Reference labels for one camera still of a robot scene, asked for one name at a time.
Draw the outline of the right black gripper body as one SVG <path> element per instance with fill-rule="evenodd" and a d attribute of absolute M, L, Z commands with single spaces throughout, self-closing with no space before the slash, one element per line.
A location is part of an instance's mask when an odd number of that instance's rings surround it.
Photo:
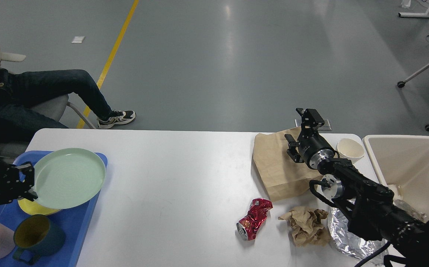
<path fill-rule="evenodd" d="M 310 169 L 327 170 L 336 151 L 319 132 L 312 128 L 302 128 L 298 136 L 296 150 L 297 163 L 305 163 Z"/>

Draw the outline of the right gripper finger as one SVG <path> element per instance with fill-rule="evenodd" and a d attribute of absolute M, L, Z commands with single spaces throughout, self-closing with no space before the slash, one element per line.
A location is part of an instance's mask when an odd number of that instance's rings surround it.
<path fill-rule="evenodd" d="M 301 116 L 300 135 L 302 136 L 318 135 L 319 128 L 326 123 L 316 109 L 296 108 L 296 112 Z"/>
<path fill-rule="evenodd" d="M 287 140 L 287 155 L 295 162 L 295 163 L 303 163 L 304 160 L 302 156 L 297 151 L 300 143 L 297 142 L 292 135 L 284 135 L 284 138 Z"/>

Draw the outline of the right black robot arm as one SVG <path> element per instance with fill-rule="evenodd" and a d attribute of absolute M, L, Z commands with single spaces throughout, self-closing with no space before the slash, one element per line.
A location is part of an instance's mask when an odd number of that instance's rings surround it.
<path fill-rule="evenodd" d="M 361 174 L 349 159 L 339 152 L 318 132 L 324 120 L 315 109 L 296 108 L 302 118 L 297 138 L 290 134 L 287 154 L 295 163 L 304 163 L 323 175 L 321 180 L 309 181 L 311 193 L 330 207 L 338 208 L 347 218 L 347 230 L 366 241 L 387 240 L 369 260 L 393 246 L 400 256 L 387 254 L 383 264 L 405 267 L 429 267 L 429 220 L 422 222 L 393 203 L 394 193 Z"/>

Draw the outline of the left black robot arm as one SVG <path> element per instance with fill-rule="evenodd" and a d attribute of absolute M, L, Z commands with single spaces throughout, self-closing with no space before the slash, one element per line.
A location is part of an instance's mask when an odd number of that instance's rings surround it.
<path fill-rule="evenodd" d="M 34 173 L 31 162 L 14 165 L 0 159 L 0 205 L 18 199 L 28 201 L 38 199 L 37 193 L 33 191 Z"/>

